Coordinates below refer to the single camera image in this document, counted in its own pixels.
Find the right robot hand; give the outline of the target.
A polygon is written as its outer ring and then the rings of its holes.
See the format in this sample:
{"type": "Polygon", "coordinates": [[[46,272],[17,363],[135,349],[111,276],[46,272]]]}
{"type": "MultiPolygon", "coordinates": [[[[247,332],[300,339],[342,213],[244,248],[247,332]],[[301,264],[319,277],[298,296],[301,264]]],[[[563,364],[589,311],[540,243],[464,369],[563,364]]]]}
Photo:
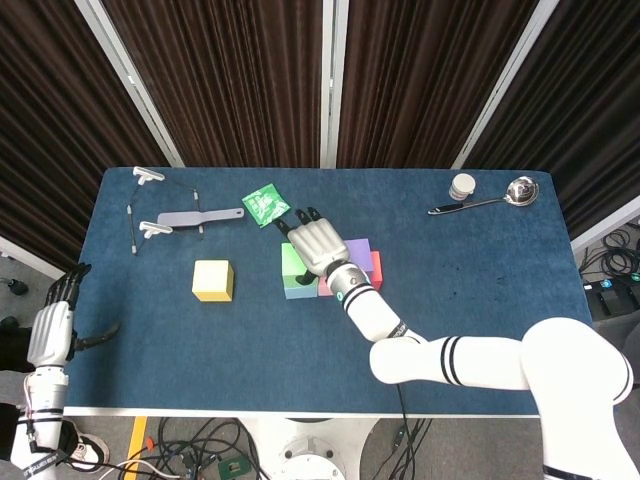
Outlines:
{"type": "Polygon", "coordinates": [[[301,259],[306,271],[296,277],[300,285],[309,285],[316,278],[328,275],[350,259],[344,240],[333,225],[314,207],[297,209],[300,225],[290,227],[281,218],[273,224],[289,240],[301,259]]]}

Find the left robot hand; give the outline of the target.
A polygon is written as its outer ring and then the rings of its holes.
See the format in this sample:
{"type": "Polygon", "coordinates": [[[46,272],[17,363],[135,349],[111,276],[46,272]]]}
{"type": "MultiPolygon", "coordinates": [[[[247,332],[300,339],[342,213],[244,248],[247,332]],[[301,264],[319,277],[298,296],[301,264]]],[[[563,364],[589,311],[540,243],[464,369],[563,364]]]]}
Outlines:
{"type": "Polygon", "coordinates": [[[93,337],[79,338],[74,329],[80,285],[91,268],[90,264],[76,264],[49,287],[44,306],[38,311],[31,328],[27,360],[35,369],[63,368],[77,352],[102,345],[119,332],[120,322],[93,337]]]}

